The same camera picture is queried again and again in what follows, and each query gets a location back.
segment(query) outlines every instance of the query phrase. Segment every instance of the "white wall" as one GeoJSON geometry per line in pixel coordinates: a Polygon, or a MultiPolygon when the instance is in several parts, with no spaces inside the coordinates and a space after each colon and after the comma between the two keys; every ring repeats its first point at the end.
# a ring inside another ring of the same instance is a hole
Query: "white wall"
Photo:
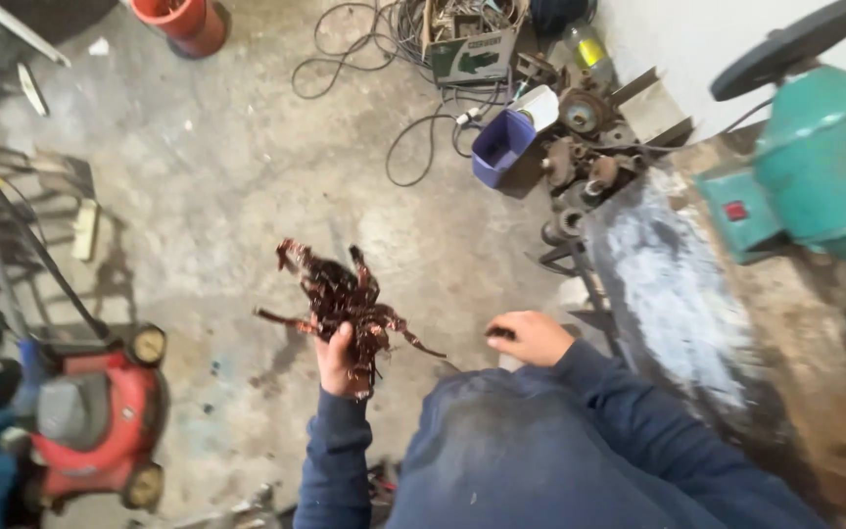
{"type": "MultiPolygon", "coordinates": [[[[708,138],[754,104],[770,87],[714,102],[713,79],[772,29],[784,27],[831,0],[600,0],[594,25],[616,63],[621,83],[658,67],[664,85],[694,117],[692,140],[708,138]]],[[[846,69],[846,40],[821,57],[846,69]]],[[[768,117],[768,109],[755,119],[768,117]]]]}

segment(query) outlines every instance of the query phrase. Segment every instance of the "red bucket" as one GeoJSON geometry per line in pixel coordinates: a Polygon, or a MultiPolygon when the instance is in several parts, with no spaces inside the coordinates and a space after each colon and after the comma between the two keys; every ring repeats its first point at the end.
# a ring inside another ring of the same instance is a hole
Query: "red bucket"
{"type": "Polygon", "coordinates": [[[171,0],[132,1],[135,16],[164,31],[185,54],[208,56],[224,45],[224,20],[211,0],[184,0],[175,10],[171,0]]]}

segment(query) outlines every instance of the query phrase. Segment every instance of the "person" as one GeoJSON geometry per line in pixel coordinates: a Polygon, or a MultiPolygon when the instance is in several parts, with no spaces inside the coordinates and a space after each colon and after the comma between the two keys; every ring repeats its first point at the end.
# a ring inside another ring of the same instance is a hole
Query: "person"
{"type": "MultiPolygon", "coordinates": [[[[818,527],[682,404],[540,313],[506,313],[490,346],[523,361],[441,379],[423,401],[387,527],[818,527]]],[[[316,341],[321,390],[297,529],[370,525],[367,379],[349,379],[353,329],[316,341]]]]}

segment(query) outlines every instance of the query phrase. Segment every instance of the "hand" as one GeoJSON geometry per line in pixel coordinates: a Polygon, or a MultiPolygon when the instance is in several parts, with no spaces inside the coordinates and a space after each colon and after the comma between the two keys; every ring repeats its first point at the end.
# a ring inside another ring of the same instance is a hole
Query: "hand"
{"type": "Polygon", "coordinates": [[[514,332],[514,340],[492,336],[488,345],[531,365],[550,367],[563,358],[573,337],[546,314],[505,313],[496,316],[486,331],[500,328],[514,332]]]}
{"type": "Polygon", "coordinates": [[[328,343],[322,338],[315,338],[315,352],[319,358],[319,379],[322,389],[339,397],[364,398],[370,391],[370,379],[367,373],[357,373],[350,379],[348,372],[351,363],[348,360],[348,344],[352,341],[354,329],[345,322],[338,326],[328,343]]]}

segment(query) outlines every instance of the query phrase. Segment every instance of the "concrete floor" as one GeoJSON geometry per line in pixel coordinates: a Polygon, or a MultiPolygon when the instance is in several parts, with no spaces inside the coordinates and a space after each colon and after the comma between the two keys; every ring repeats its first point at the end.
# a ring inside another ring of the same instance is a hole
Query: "concrete floor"
{"type": "MultiPolygon", "coordinates": [[[[281,505],[295,501],[318,396],[311,342],[250,314],[261,304],[306,315],[298,285],[276,271],[283,237],[340,260],[349,244],[361,246],[382,301],[463,370],[497,364],[481,335],[492,316],[555,307],[560,283],[523,255],[544,249],[544,193],[517,200],[482,185],[449,145],[450,123],[437,126],[426,180],[412,188],[387,182],[390,142],[437,101],[410,66],[346,71],[316,101],[292,93],[289,73],[314,54],[312,27],[335,1],[225,4],[232,35],[213,57],[176,58],[120,6],[61,45],[72,69],[33,61],[50,118],[24,99],[0,103],[0,143],[73,154],[93,169],[107,213],[96,258],[76,262],[67,244],[53,250],[71,283],[96,293],[88,305],[104,320],[151,321],[168,333],[173,401],[157,455],[167,474],[159,515],[167,520],[232,505],[264,482],[276,485],[281,505]],[[100,37],[110,54],[89,55],[100,37]]],[[[345,49],[369,20],[339,12],[327,20],[323,44],[345,49]]],[[[369,50],[355,62],[380,55],[369,50]]],[[[302,90],[319,90],[331,70],[304,73],[302,90]]],[[[426,161],[425,128],[408,140],[395,154],[398,177],[426,161]]],[[[70,222],[47,222],[49,237],[69,234],[70,222]]],[[[37,286],[54,323],[76,321],[53,284],[37,286]]],[[[20,294],[30,299],[27,284],[20,294]]],[[[435,383],[432,358],[393,342],[369,407],[369,460],[401,456],[435,383]]],[[[56,525],[119,527],[130,514],[116,505],[109,496],[81,499],[56,525]]]]}

